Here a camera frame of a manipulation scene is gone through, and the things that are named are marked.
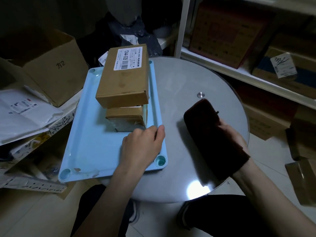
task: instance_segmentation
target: person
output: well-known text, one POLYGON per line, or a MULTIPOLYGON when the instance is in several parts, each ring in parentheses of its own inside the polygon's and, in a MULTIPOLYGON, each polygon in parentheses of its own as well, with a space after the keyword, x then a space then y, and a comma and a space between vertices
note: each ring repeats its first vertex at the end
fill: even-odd
MULTIPOLYGON (((220 127, 250 155, 246 141, 236 130, 223 120, 220 127)), ((95 185, 81 197, 73 237, 125 236, 129 221, 135 219, 135 205, 130 197, 161 150, 164 138, 163 125, 144 131, 135 129, 124 137, 121 162, 108 186, 95 185)), ((214 237, 316 236, 316 225, 283 195, 253 159, 231 177, 246 196, 207 195, 187 201, 177 215, 178 225, 186 229, 196 227, 214 237)))

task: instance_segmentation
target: round table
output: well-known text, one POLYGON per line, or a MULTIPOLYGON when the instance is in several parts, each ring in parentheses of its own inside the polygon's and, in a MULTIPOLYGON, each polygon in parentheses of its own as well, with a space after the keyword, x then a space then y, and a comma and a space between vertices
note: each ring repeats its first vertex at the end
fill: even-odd
MULTIPOLYGON (((205 94, 219 116, 249 141, 249 126, 234 90, 211 70, 173 57, 153 57, 162 123, 166 132, 168 165, 145 172, 132 198, 140 201, 174 203, 205 195, 219 182, 201 157, 183 120, 183 114, 205 94)), ((107 185, 110 177, 99 178, 107 185)))

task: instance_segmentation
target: floor tile grout line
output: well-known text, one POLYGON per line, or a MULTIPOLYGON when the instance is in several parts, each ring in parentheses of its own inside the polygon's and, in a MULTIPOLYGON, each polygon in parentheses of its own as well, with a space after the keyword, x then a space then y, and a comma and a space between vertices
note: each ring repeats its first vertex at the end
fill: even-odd
POLYGON ((26 216, 26 214, 34 207, 34 205, 35 205, 37 202, 39 202, 39 201, 44 197, 44 195, 46 195, 46 194, 47 194, 47 192, 44 193, 34 204, 32 204, 32 206, 25 212, 25 214, 22 215, 22 216, 14 223, 14 225, 12 225, 12 227, 11 227, 10 229, 8 229, 8 231, 5 232, 5 233, 2 235, 2 237, 6 236, 6 234, 9 233, 9 231, 10 231, 24 216, 26 216))
POLYGON ((266 167, 270 168, 271 170, 274 170, 275 172, 278 172, 279 174, 281 174, 281 175, 283 175, 283 176, 285 176, 285 177, 289 178, 288 176, 286 176, 286 175, 284 175, 284 174, 280 173, 279 171, 277 171, 277 170, 275 170, 275 169, 271 168, 270 166, 267 166, 266 164, 261 163, 260 161, 258 161, 258 160, 256 160, 256 159, 254 159, 254 160, 255 160, 255 161, 257 161, 257 162, 259 162, 260 164, 263 164, 264 166, 266 166, 266 167))
POLYGON ((134 230, 136 230, 142 237, 145 237, 143 236, 134 226, 130 225, 134 230))

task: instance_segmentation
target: person's left hand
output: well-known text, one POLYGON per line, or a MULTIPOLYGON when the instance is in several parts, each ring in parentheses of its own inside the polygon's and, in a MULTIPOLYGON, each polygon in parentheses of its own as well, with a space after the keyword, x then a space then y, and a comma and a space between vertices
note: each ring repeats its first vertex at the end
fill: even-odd
POLYGON ((144 131, 135 129, 123 139, 120 165, 127 171, 139 170, 143 174, 160 152, 164 138, 163 125, 153 125, 144 131))

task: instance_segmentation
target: hand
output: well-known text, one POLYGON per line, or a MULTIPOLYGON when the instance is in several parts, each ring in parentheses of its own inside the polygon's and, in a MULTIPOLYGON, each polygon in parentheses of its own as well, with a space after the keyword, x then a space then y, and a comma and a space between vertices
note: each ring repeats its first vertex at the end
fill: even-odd
POLYGON ((239 134, 239 132, 236 131, 233 127, 228 125, 223 119, 220 119, 220 123, 221 124, 218 127, 226 131, 231 136, 232 140, 239 144, 243 148, 244 152, 246 152, 247 155, 250 156, 250 152, 247 147, 247 142, 244 140, 242 135, 239 134))
POLYGON ((164 138, 163 125, 158 129, 154 125, 144 131, 135 129, 123 139, 120 165, 127 171, 140 171, 143 174, 160 152, 164 138))

